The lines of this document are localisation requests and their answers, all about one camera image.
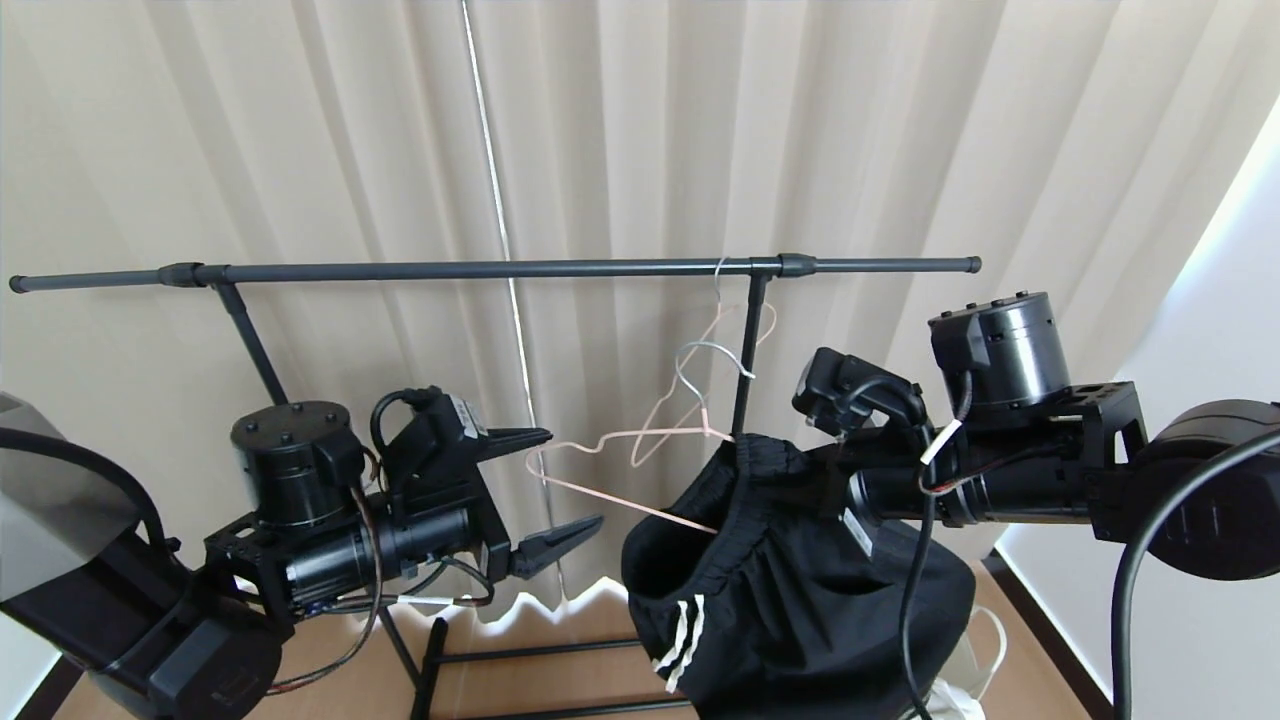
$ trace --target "curtain fold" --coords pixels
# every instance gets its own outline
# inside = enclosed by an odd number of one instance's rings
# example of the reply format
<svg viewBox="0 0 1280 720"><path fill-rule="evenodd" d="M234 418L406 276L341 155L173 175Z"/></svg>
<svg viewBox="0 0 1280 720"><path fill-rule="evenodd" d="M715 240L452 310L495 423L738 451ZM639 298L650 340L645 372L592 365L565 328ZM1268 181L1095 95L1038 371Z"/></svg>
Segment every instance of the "curtain fold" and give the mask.
<svg viewBox="0 0 1280 720"><path fill-rule="evenodd" d="M942 420L925 320L1016 290L1051 293L1078 382L1111 377L1280 95L1280 5L1265 0L0 12L5 273L982 255L978 275L771 283L748 429L803 446L823 439L790 409L814 348L920 382ZM719 284L726 306L745 300L744 278ZM506 282L243 292L291 396L343 402L362 434L406 386L467 397L494 427L530 421ZM709 278L520 281L515 300L536 421L589 445L644 421L716 307ZM3 323L6 389L138 474L198 561L198 538L247 510L225 433L266 404L212 293L8 296ZM713 340L737 352L741 331L730 313ZM689 375L727 429L731 364L704 350ZM678 388L659 421L691 402ZM639 470L621 441L545 462L657 506L712 446L672 438ZM564 592L616 573L635 512L545 489L520 457L485 474L513 537L547 527L548 500L557 521L608 516L563 562ZM996 533L942 538L978 557ZM504 583L494 612L521 589L554 605L561 578Z"/></svg>

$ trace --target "dark baseboard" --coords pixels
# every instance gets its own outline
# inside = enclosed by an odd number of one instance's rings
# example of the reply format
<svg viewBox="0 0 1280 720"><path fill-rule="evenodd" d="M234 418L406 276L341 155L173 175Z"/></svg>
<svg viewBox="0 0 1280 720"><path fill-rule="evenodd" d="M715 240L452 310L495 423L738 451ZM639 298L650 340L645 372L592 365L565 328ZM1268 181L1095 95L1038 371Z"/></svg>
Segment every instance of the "dark baseboard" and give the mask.
<svg viewBox="0 0 1280 720"><path fill-rule="evenodd" d="M1027 623L1027 626L1030 628L1032 634L1036 635L1036 639L1044 648L1050 660L1057 666L1057 671L1062 674L1071 692L1075 693L1075 697L1080 698L1080 705L1084 706L1084 711L1089 714L1089 717L1093 720L1110 720L1115 717L1115 707L1112 707L1111 700L1093 682L1080 659L1066 644L1066 639L1062 638L1062 634L1057 632L1053 623L1044 615L1044 610L1036 602L1036 598L1032 597L1032 593L1028 592L1023 582L1009 569L1009 562L1001 557L1000 552L992 550L991 555L982 561L982 565L996 579L1000 589L1005 591L1009 602L1021 615L1023 621Z"/></svg>
<svg viewBox="0 0 1280 720"><path fill-rule="evenodd" d="M27 705L22 706L13 720L52 720L83 674L79 665L64 656L58 656L58 662L40 682L40 687L31 693Z"/></svg>

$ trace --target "hanger hook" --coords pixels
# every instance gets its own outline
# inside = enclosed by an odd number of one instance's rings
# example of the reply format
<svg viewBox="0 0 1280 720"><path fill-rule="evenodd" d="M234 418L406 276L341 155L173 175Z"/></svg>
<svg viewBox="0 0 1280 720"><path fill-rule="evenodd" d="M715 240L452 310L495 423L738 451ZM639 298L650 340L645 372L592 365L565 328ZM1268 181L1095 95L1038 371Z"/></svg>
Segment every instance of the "hanger hook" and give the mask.
<svg viewBox="0 0 1280 720"><path fill-rule="evenodd" d="M712 282L716 283L716 302L721 304L724 301L719 293L719 269L724 266L724 260L728 260L728 255L721 258L719 263L716 263L716 272L712 273Z"/></svg>
<svg viewBox="0 0 1280 720"><path fill-rule="evenodd" d="M680 350L676 351L676 377L680 378L680 382L685 383L685 387L687 387L690 392L698 396L698 404L703 406L703 410L707 410L707 398L703 397L703 392L700 389L694 387L694 383L689 382L689 378L685 377L685 370L680 366L680 356L684 355L685 351L689 350L690 347L710 347L712 350L719 350L724 355L728 355L730 360L732 360L733 364L737 365L739 373L751 378L753 380L755 379L755 373L748 370L742 365L742 361L737 359L737 355L733 355L733 351L724 347L723 345L718 342L712 342L709 340L695 340L692 342L686 342L685 345L680 346Z"/></svg>

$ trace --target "black fabric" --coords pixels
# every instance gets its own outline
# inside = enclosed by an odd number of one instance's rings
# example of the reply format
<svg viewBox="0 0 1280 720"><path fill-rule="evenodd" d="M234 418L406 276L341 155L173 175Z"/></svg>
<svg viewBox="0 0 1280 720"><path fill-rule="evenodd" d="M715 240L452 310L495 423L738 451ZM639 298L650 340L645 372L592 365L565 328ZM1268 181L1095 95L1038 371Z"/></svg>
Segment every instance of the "black fabric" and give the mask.
<svg viewBox="0 0 1280 720"><path fill-rule="evenodd" d="M677 602L705 596L705 626L678 682L701 717L882 719L910 706L897 615L916 532L882 525L868 560L841 521L781 500L780 488L820 471L788 442L742 436L669 509L719 534L648 518L627 536L622 580L650 657L675 641ZM934 544L911 619L923 688L955 650L973 597L973 571Z"/></svg>

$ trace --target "wire hanger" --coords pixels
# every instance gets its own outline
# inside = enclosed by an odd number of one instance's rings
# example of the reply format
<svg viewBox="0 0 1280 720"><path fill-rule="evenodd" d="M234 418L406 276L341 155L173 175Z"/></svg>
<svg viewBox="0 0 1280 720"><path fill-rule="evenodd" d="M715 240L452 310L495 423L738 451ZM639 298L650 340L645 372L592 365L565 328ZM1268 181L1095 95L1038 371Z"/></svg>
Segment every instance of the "wire hanger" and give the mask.
<svg viewBox="0 0 1280 720"><path fill-rule="evenodd" d="M741 304L741 302L736 304L736 305L730 305L728 307L724 307L724 305L723 305L723 296L721 295L721 288L719 288L719 272L721 272L721 266L724 265L726 260L728 260L728 258L721 258L719 263L716 264L716 272L712 274L712 281L714 283L713 287L716 288L716 318L712 319L712 323L709 325L707 325L705 331L703 331L701 337L698 338L699 341L705 341L708 337L710 337L712 332L721 323L721 320L723 320L724 318L727 318L728 315L731 315L736 310L740 310L740 309L745 307L745 305ZM769 327L765 328L764 332L760 334L760 337L755 341L756 347L759 347L765 340L768 340L769 336L773 334L773 331L777 329L777 327L778 327L778 310L777 310L777 307L774 307L768 301L765 301L764 302L764 309L769 311ZM681 373L681 370L684 370L684 368L689 363L689 360L692 359L692 356L698 354L698 350L700 347L705 347L705 345L694 345L692 348L680 360L680 363L676 364L676 372L672 373L672 375L671 375L671 387L667 388L666 395L663 395L662 397L658 398L657 402L654 402L653 409L649 410L649 416L645 418L645 420L644 420L644 425L640 427L641 430L648 430L649 429L649 425L653 424L654 418L658 416L658 410L660 410L662 406L663 406L663 404L666 404L668 400L671 400L671 396L673 396L676 393L676 388L680 386L680 373ZM736 356L733 356L732 354L730 354L730 355L735 360L737 360ZM689 410L686 410L685 414L681 415L681 418L678 420L676 420L676 423L675 423L673 427L682 428L685 425L685 423L689 420L689 418L691 418L694 415L694 413L698 413L699 409L705 410L707 409L707 396L708 395L710 395L709 391L705 392L705 393L701 393L701 392L698 393L698 396L699 396L698 401L694 402L689 407ZM639 466L644 465L650 457L653 457L653 454L657 452L658 448L662 447L663 443L666 443L667 439L671 438L671 434L666 434L666 436L659 437L658 442L653 443L653 446L650 446L649 450L645 451L645 454L643 456L636 457L636 455L640 454L640 443L644 441L645 437L652 437L652 436L636 436L635 442L631 443L631 466L632 468L639 468Z"/></svg>
<svg viewBox="0 0 1280 720"><path fill-rule="evenodd" d="M691 434L701 434L703 437L716 437L716 438L719 438L719 439L723 439L723 441L727 441L727 442L733 442L732 436L728 436L728 434L726 434L726 433L723 433L721 430L717 430L717 429L714 429L714 428L710 427L710 421L708 419L708 411L707 411L707 396L700 389L698 389L698 387L694 386L694 383L691 383L689 380L689 378L685 377L685 373L684 373L684 369L682 369L682 365L681 365L681 361L680 361L680 355L682 352L685 352L685 350L687 350L690 347L699 347L699 346L700 347L710 347L712 350L718 350L718 351L723 352L724 355L728 355L733 360L733 364L737 366L739 373L741 373L741 374L744 374L744 375L746 375L749 378L755 378L755 374L751 373L750 370L748 370L742 365L742 361L739 360L737 355L733 355L733 351L728 350L727 347L724 347L723 345L719 345L717 342L710 342L710 341L705 341L705 340L695 340L692 342L687 342L684 346L681 346L681 348L678 351L676 351L676 356L675 356L676 375L677 375L678 380L681 383L684 383L684 386L687 387L698 397L698 405L695 407L701 407L701 415L700 415L701 416L701 427L698 427L698 428L655 428L655 429L648 429L646 428L646 429L640 429L640 430L618 430L618 432L605 433L605 434L600 436L600 439L596 441L595 447L586 447L585 445L579 445L579 443L572 442L572 441L553 442L550 445L545 445L543 447L535 447L535 448L530 450L525 455L525 469L529 470L534 477L541 478L543 480L545 480L548 483L553 483L553 484L561 486L563 488L568 488L568 489L577 491L577 492L581 492L581 493L585 493L585 495L590 495L590 496L598 497L600 500L614 502L617 505L622 505L623 507L630 507L632 510L639 510L641 512L646 512L649 515L654 515L654 516L662 518L664 520L671 520L672 523L677 523L677 524L685 525L687 528L694 528L696 530L703 530L705 533L717 534L717 530L714 528L709 528L707 525L703 525L700 523L695 523L695 521L689 520L686 518L681 518L678 515L672 515L671 512L664 512L662 510L657 510L654 507L649 507L648 505L640 505L639 502L632 502L630 500L625 500L625 498L609 495L607 492L600 492L598 489L582 487L582 486L579 486L579 484L575 484L575 483L571 483L571 482L567 482L567 480L562 480L559 478L553 478L553 477L548 475L544 471L540 471L538 468L534 466L534 460L536 460L543 452L547 452L548 450L554 450L557 447L572 447L573 450L579 450L579 451L586 452L589 455L596 455L596 454L599 454L600 451L604 450L604 443L605 442L608 442L611 439L614 439L614 438L620 438L620 437L655 437L655 436L691 436Z"/></svg>

